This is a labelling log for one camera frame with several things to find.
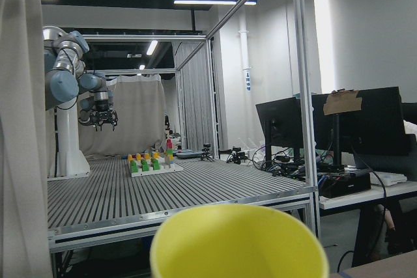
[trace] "beige curtain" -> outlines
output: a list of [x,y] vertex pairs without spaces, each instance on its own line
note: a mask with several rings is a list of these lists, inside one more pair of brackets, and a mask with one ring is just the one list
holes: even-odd
[[0,268],[51,277],[40,0],[0,0]]
[[165,97],[161,77],[119,76],[108,82],[108,87],[114,90],[119,123],[114,132],[110,124],[98,132],[92,126],[79,125],[79,148],[84,155],[134,154],[164,145]]

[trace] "black box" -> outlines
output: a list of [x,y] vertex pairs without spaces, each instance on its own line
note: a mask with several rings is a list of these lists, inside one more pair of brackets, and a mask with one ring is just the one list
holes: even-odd
[[369,189],[371,189],[369,173],[331,174],[319,187],[319,195],[334,198]]

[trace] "yellow object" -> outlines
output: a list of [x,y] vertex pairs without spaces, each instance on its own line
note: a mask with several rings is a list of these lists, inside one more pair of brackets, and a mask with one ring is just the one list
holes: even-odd
[[151,246],[153,278],[327,278],[319,241],[289,214],[248,204],[176,213]]

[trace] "slotted metal table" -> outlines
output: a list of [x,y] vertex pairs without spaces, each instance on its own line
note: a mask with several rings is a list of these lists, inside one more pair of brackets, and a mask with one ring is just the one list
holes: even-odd
[[51,253],[154,234],[185,208],[244,203],[307,208],[312,187],[224,161],[176,159],[181,172],[132,178],[126,160],[90,161],[88,178],[48,182]]

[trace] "white pipe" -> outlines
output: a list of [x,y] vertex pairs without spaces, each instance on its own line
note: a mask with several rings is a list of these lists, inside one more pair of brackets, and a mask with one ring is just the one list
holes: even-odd
[[90,172],[90,165],[79,149],[77,105],[71,107],[75,102],[76,99],[65,102],[57,110],[58,177],[85,177]]
[[248,53],[248,30],[246,29],[246,12],[244,8],[239,13],[239,34],[240,50],[242,54],[242,67],[244,73],[244,82],[247,91],[250,91],[250,66]]

